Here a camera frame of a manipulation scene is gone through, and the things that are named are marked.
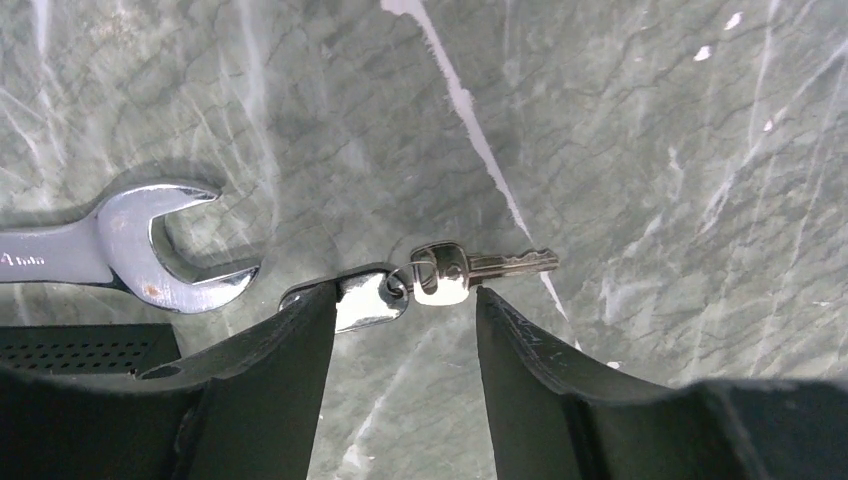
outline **key head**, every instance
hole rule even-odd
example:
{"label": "key head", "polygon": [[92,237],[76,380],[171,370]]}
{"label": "key head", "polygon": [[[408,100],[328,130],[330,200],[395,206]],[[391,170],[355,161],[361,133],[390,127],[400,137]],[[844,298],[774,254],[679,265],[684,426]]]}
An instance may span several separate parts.
{"label": "key head", "polygon": [[412,288],[418,303],[443,307],[468,298],[470,266],[465,249],[458,243],[442,241],[424,245],[412,251],[410,260],[432,262],[432,265],[413,264]]}

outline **wrench jaw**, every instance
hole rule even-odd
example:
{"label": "wrench jaw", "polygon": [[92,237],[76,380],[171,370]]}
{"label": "wrench jaw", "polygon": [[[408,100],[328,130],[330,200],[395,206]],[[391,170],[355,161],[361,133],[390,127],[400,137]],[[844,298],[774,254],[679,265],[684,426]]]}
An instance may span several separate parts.
{"label": "wrench jaw", "polygon": [[[134,186],[103,202],[96,223],[116,285],[148,305],[185,314],[220,308],[244,293],[260,262],[234,262],[203,273],[176,254],[169,241],[162,248],[155,245],[160,217],[219,196],[220,191],[201,183],[169,182]],[[180,261],[163,262],[165,254]]]}

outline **rust spot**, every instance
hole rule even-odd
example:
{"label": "rust spot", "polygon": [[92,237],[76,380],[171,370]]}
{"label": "rust spot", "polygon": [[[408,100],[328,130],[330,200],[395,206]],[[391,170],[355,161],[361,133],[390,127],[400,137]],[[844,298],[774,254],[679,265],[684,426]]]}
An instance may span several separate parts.
{"label": "rust spot", "polygon": [[153,285],[145,285],[144,293],[148,297],[158,297],[159,295],[162,295],[162,292],[160,292],[159,289],[154,287]]}

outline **metal key fob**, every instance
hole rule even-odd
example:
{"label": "metal key fob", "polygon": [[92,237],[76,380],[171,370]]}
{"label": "metal key fob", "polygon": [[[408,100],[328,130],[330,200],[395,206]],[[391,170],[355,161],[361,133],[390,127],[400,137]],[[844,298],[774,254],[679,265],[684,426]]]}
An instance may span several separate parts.
{"label": "metal key fob", "polygon": [[409,290],[389,263],[372,263],[338,275],[296,285],[283,294],[279,310],[300,294],[324,282],[336,287],[336,333],[390,322],[409,306]]}

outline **key blade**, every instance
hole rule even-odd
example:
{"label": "key blade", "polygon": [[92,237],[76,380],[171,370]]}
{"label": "key blade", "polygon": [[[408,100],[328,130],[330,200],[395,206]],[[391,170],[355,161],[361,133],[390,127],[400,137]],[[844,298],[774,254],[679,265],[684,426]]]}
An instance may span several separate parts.
{"label": "key blade", "polygon": [[471,255],[468,263],[471,284],[479,285],[494,278],[551,272],[559,267],[559,257],[546,248],[521,255]]}

